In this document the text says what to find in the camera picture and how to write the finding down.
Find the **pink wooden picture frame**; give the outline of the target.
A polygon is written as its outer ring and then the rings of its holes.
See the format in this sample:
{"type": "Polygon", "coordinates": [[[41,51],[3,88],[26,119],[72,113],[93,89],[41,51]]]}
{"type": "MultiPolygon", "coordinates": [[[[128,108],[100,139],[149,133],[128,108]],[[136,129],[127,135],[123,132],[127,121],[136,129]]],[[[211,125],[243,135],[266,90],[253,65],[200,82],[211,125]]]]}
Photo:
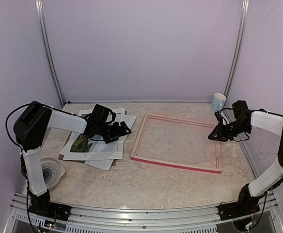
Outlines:
{"type": "Polygon", "coordinates": [[[221,174],[220,144],[208,140],[214,124],[146,114],[131,160],[172,168],[221,174]]]}

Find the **white photo mat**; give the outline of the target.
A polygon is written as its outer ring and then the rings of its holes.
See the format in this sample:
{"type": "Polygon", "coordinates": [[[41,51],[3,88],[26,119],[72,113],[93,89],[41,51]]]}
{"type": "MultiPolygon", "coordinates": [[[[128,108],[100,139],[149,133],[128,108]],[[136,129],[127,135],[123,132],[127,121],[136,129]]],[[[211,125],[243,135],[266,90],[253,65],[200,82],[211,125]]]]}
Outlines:
{"type": "MultiPolygon", "coordinates": [[[[115,121],[117,122],[121,122],[123,121],[123,115],[125,114],[125,108],[114,108],[111,109],[115,114],[116,114],[116,118],[115,121]]],[[[86,116],[87,114],[90,114],[93,111],[93,109],[86,109],[86,110],[80,110],[78,115],[81,117],[86,116]]]]}

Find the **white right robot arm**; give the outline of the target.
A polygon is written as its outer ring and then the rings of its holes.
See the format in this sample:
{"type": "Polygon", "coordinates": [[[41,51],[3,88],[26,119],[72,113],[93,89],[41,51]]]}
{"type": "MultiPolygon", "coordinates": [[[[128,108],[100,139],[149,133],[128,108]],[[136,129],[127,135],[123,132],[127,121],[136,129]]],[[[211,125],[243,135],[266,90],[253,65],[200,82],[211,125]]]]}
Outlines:
{"type": "Polygon", "coordinates": [[[278,146],[270,148],[270,144],[264,149],[265,152],[273,152],[274,162],[254,181],[245,186],[243,193],[248,197],[243,197],[234,205],[234,211],[240,215],[245,215],[253,208],[251,198],[262,196],[265,192],[276,188],[283,182],[283,115],[267,111],[265,109],[249,109],[246,101],[238,100],[232,104],[229,110],[233,111],[234,120],[227,122],[221,112],[223,108],[214,113],[218,124],[208,135],[213,141],[233,141],[240,134],[245,134],[249,140],[249,135],[253,129],[263,130],[278,138],[278,146]]]}

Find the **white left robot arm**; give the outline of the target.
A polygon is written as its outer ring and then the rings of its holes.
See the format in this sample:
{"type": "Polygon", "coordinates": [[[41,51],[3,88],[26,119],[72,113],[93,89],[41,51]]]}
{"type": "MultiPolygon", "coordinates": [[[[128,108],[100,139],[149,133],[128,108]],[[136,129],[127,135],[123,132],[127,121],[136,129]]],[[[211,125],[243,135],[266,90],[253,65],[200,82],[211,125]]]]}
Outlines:
{"type": "Polygon", "coordinates": [[[98,135],[106,144],[131,134],[124,121],[116,121],[117,114],[113,110],[99,104],[85,117],[37,101],[24,104],[22,108],[24,111],[13,126],[15,144],[20,147],[23,156],[29,190],[37,197],[48,192],[40,152],[49,129],[73,132],[88,138],[98,135]]]}

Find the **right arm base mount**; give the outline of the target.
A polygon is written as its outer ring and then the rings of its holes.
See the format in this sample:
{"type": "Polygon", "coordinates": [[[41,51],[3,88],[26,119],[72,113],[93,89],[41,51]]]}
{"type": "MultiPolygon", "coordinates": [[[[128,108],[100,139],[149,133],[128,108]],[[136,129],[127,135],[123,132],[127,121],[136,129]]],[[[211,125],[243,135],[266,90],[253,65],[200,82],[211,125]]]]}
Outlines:
{"type": "Polygon", "coordinates": [[[229,220],[241,216],[253,214],[259,212],[260,207],[258,205],[259,200],[264,196],[264,193],[253,197],[249,191],[249,184],[246,184],[240,190],[238,200],[231,203],[221,203],[218,206],[219,215],[221,220],[229,220]]]}

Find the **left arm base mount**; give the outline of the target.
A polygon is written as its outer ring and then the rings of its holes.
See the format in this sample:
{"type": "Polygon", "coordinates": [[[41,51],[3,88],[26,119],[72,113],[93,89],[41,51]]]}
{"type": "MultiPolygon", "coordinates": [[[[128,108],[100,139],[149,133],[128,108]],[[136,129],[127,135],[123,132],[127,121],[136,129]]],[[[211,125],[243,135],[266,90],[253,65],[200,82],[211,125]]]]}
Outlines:
{"type": "Polygon", "coordinates": [[[28,194],[31,198],[29,205],[30,213],[55,220],[68,220],[72,207],[66,204],[51,202],[49,190],[40,196],[33,194],[30,190],[28,194]]]}

